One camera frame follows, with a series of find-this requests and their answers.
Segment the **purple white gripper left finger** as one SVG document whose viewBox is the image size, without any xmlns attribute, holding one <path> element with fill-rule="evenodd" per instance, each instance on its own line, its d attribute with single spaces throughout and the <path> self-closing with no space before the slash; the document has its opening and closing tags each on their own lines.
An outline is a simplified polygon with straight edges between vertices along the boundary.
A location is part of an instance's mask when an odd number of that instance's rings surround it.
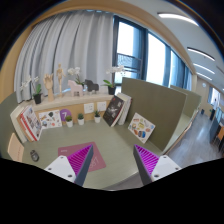
<svg viewBox="0 0 224 224">
<path fill-rule="evenodd" d="M 92 157 L 93 145 L 90 144 L 69 156 L 58 156 L 45 168 L 45 171 L 75 183 L 78 186 L 82 186 Z"/>
</svg>

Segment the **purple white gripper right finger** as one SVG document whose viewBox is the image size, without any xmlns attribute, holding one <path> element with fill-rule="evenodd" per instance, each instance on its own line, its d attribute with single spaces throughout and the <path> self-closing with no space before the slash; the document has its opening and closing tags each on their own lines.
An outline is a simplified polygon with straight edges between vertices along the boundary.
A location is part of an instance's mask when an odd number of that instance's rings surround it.
<svg viewBox="0 0 224 224">
<path fill-rule="evenodd" d="M 134 158 L 144 185 L 159 180 L 181 169 L 167 155 L 157 156 L 153 152 L 135 144 Z"/>
</svg>

